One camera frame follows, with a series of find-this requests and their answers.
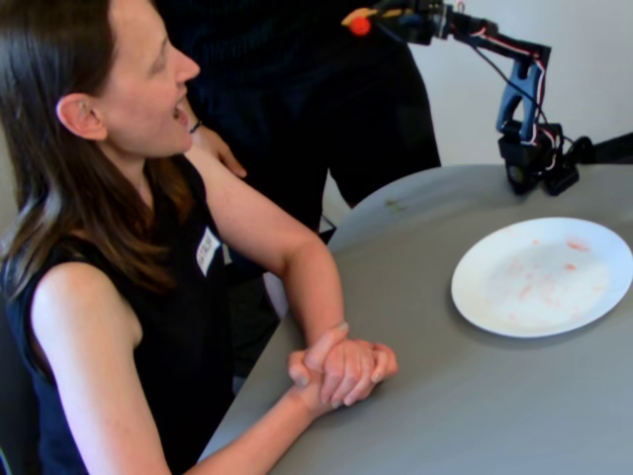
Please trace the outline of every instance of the clasped hands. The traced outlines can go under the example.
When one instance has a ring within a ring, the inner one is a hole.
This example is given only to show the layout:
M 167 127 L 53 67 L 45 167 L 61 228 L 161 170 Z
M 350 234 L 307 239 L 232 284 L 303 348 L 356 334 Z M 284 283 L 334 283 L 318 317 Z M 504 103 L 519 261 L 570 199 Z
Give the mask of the clasped hands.
M 398 372 L 396 355 L 388 346 L 348 339 L 348 331 L 348 324 L 341 324 L 289 357 L 292 391 L 316 417 L 367 399 Z

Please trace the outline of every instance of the woman's mouth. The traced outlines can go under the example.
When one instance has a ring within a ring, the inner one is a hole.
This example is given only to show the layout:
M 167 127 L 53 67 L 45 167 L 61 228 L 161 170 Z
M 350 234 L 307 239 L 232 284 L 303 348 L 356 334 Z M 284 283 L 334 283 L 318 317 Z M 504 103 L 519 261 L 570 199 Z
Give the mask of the woman's mouth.
M 189 126 L 189 118 L 187 113 L 182 108 L 182 105 L 178 104 L 174 109 L 174 120 L 183 127 Z

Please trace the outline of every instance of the woman's ear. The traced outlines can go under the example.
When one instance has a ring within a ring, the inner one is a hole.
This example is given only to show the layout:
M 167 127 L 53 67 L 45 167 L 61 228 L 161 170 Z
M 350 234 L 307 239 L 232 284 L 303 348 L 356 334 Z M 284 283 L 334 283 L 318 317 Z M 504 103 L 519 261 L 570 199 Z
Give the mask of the woman's ear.
M 57 102 L 57 118 L 73 134 L 87 141 L 102 142 L 108 137 L 103 117 L 86 94 L 69 94 Z

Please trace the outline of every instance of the person's hand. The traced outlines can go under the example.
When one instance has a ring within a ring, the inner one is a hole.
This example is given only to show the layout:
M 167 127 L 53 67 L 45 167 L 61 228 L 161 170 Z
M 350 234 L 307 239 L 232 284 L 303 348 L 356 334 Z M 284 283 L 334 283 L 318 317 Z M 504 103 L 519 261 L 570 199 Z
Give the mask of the person's hand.
M 216 157 L 234 175 L 246 178 L 246 169 L 237 161 L 228 144 L 217 133 L 202 126 L 194 133 L 194 143 Z
M 310 351 L 294 353 L 289 372 L 300 386 L 321 373 L 320 402 L 338 409 L 367 399 L 377 384 L 398 372 L 398 362 L 388 346 L 345 339 L 331 349 L 323 365 L 310 358 Z
M 289 395 L 299 399 L 314 419 L 334 409 L 332 404 L 323 403 L 320 399 L 323 367 L 332 349 L 345 341 L 348 331 L 347 324 L 330 329 L 314 346 L 307 350 L 295 351 L 289 357 L 290 375 L 296 383 L 289 391 Z M 316 370 L 308 369 L 305 362 Z

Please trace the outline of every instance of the white plate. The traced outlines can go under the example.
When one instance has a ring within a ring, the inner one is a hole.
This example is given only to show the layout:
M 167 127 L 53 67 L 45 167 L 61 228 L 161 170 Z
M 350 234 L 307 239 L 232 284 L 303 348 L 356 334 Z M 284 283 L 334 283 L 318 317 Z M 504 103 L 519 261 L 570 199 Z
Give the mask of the white plate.
M 631 249 L 588 221 L 548 218 L 482 239 L 453 275 L 453 300 L 473 325 L 521 338 L 579 329 L 604 316 L 633 279 Z

